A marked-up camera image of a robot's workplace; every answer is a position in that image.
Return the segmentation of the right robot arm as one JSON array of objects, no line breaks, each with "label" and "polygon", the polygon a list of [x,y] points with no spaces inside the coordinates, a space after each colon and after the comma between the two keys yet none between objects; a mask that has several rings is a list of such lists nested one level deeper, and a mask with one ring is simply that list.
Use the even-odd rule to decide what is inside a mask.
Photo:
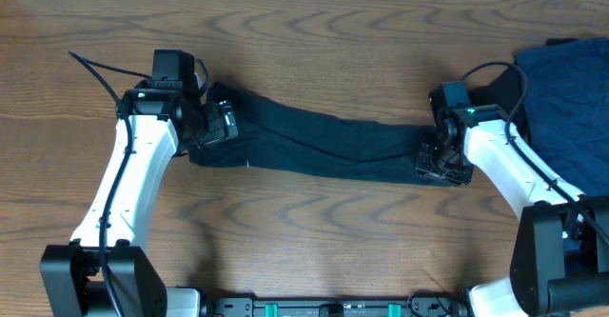
[{"label": "right robot arm", "polygon": [[499,106],[433,110],[416,171],[458,186],[479,168],[519,221],[509,274],[470,288],[471,316],[551,316],[608,303],[608,205],[565,182]]}]

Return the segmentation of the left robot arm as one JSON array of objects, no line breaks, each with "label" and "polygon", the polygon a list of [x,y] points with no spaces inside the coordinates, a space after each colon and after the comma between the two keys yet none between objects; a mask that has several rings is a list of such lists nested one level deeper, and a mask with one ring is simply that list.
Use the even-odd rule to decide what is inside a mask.
[{"label": "left robot arm", "polygon": [[55,316],[199,316],[202,293],[167,287],[147,238],[169,161],[183,149],[237,136],[229,101],[180,90],[130,89],[117,105],[114,148],[87,215],[66,245],[49,245],[40,272]]}]

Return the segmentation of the dark teal t-shirt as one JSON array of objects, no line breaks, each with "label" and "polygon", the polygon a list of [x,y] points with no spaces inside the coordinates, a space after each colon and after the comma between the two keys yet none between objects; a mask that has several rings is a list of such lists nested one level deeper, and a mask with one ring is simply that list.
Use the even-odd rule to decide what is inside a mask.
[{"label": "dark teal t-shirt", "polygon": [[268,168],[328,178],[445,187],[415,173],[428,127],[344,120],[281,105],[247,89],[216,82],[209,101],[228,101],[238,135],[191,147],[188,159],[204,168]]}]

